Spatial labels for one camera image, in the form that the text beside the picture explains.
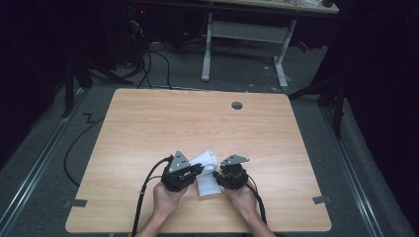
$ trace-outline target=cable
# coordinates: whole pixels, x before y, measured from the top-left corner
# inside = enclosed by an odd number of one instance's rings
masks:
[[[169,86],[169,89],[172,90],[172,86],[170,85],[170,65],[169,65],[169,60],[163,54],[161,54],[159,52],[156,52],[156,51],[149,51],[149,52],[155,53],[155,54],[163,57],[164,60],[166,60],[166,64],[167,64],[167,78],[166,78],[166,81],[167,81],[167,85]]]
[[[255,187],[256,192],[258,192],[258,187],[256,186],[256,183],[255,183],[255,181],[253,180],[253,178],[252,178],[252,177],[250,177],[249,175],[247,175],[247,177],[249,177],[249,178],[250,178],[250,180],[251,180],[251,181],[252,181],[252,183],[253,183],[253,186]]]
[[[255,189],[253,189],[253,187],[251,187],[249,184],[244,184],[244,185],[247,186],[247,188],[249,188],[253,192],[253,195],[255,196],[256,200],[259,202],[259,209],[261,211],[262,221],[266,225],[268,225],[268,222],[266,221],[265,205],[262,202],[262,198],[259,196],[258,192]]]
[[[98,124],[99,122],[101,122],[102,120],[104,120],[105,117],[100,118],[99,120],[96,120],[94,123],[92,123],[89,127],[87,127],[86,129],[84,129],[84,131],[82,133],[80,133],[80,135],[71,143],[71,145],[68,147],[67,152],[65,152],[65,156],[64,156],[64,172],[65,175],[67,176],[67,178],[71,181],[71,183],[73,183],[75,186],[80,187],[80,184],[77,183],[71,176],[70,173],[68,173],[67,170],[67,159],[68,159],[68,154],[70,153],[71,149],[73,148],[73,146],[77,143],[77,141],[87,132],[90,130],[90,128],[92,128],[94,125]]]
[[[154,179],[157,178],[157,176],[155,177],[151,177],[151,175],[153,174],[154,170],[157,169],[157,167],[162,164],[163,162],[169,162],[171,157],[166,157],[162,160],[160,160],[159,162],[157,162],[157,164],[154,165],[154,167],[150,170],[150,172],[147,175],[147,178],[144,181],[144,184],[142,185],[141,188],[141,192],[139,193],[139,198],[138,198],[138,203],[136,204],[136,212],[135,212],[135,219],[133,222],[133,226],[132,226],[132,236],[134,236],[136,234],[136,229],[138,228],[138,220],[139,220],[139,215],[141,213],[141,206],[142,206],[142,201],[144,200],[144,195],[145,195],[145,190],[147,189],[147,183]]]
[[[147,71],[144,70],[145,71],[145,75],[139,81],[138,85],[136,86],[136,89],[138,89],[141,86],[142,82],[144,82],[144,79],[147,77],[148,73],[151,70],[151,55],[150,55],[150,51],[147,52],[147,55],[148,55],[148,61],[149,61],[150,64],[148,65],[148,70]]]
[[[203,22],[203,25],[201,26],[201,30],[200,30],[200,32],[197,34],[197,36],[195,37],[195,38],[193,38],[193,39],[191,39],[191,40],[189,40],[189,41],[185,41],[184,43],[189,43],[189,42],[195,42],[195,41],[199,41],[199,40],[203,40],[203,39],[205,39],[206,37],[203,37],[203,38],[201,38],[201,39],[198,39],[198,37],[203,33],[203,30],[204,30],[204,27],[206,26],[206,22],[207,22],[207,17],[208,17],[208,13],[206,13],[206,15],[204,16],[204,22]]]

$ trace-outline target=round hole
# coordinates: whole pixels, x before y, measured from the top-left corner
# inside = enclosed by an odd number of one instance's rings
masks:
[[[243,104],[241,104],[240,102],[233,102],[231,104],[231,106],[235,109],[235,110],[241,110],[243,108]]]

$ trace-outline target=white cloth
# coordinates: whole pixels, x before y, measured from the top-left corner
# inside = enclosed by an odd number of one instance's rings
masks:
[[[197,175],[198,195],[200,197],[221,194],[221,187],[216,183],[212,172],[216,170],[218,161],[212,151],[207,150],[189,162],[191,165],[202,164],[203,172]]]

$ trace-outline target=desk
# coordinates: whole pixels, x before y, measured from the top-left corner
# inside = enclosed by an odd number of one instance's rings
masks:
[[[318,0],[309,0],[315,3],[315,7],[307,7],[304,4],[290,4],[290,1],[277,1],[277,0],[210,0],[210,3],[230,3],[238,5],[248,5],[255,7],[265,7],[273,9],[287,9],[294,11],[307,11],[317,13],[331,13],[337,14],[339,9],[333,4],[332,7],[327,8],[322,5]],[[207,47],[204,56],[203,75],[202,80],[208,81],[210,79],[210,44],[212,37],[238,39],[238,40],[257,40],[273,43],[280,43],[282,45],[278,56],[274,57],[274,65],[277,71],[278,81],[282,89],[288,88],[286,74],[284,73],[283,60],[286,55],[288,45],[291,37],[293,36],[293,29],[296,20],[292,20],[288,27],[267,27],[256,26],[250,24],[229,23],[225,21],[213,21],[212,13],[209,14],[207,26]]]
[[[231,104],[240,102],[241,110]],[[72,233],[122,232],[133,226],[146,175],[177,149],[192,159],[210,149],[218,161],[232,153],[255,180],[268,224],[279,231],[331,228],[293,109],[286,95],[119,89],[111,102],[66,222]],[[154,173],[161,175],[165,165]],[[152,212],[152,180],[141,226]],[[224,195],[198,197],[190,186],[163,233],[249,232]]]

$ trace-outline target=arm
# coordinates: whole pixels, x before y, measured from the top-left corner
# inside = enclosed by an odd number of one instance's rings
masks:
[[[269,227],[262,221],[256,210],[256,198],[252,191],[243,186],[240,190],[224,189],[234,209],[244,219],[255,237],[276,237]]]
[[[145,224],[135,234],[135,237],[157,236],[159,230],[164,225],[169,216],[175,212],[182,195],[188,188],[184,188],[178,193],[170,192],[159,182],[153,191],[154,210]]]

